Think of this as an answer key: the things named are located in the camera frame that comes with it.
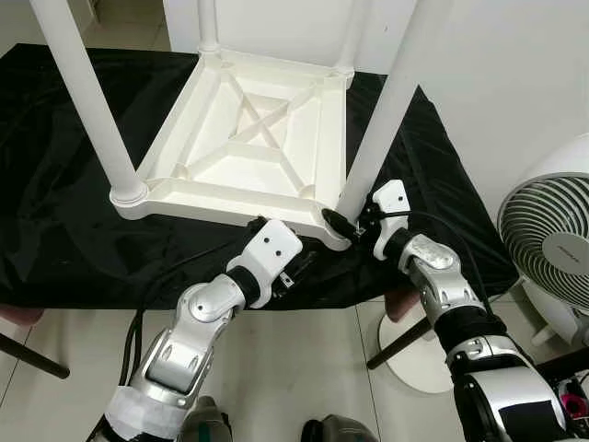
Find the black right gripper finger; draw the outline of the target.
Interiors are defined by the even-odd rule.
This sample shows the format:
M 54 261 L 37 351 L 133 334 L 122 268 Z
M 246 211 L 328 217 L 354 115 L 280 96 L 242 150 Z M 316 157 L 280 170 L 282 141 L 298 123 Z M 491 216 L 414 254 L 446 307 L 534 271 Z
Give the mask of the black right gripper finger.
M 353 245 L 359 243 L 359 228 L 349 222 L 349 219 L 345 215 L 332 209 L 321 209 L 320 214 L 324 222 L 327 223 L 329 230 L 333 232 L 333 235 L 348 239 L 350 244 Z

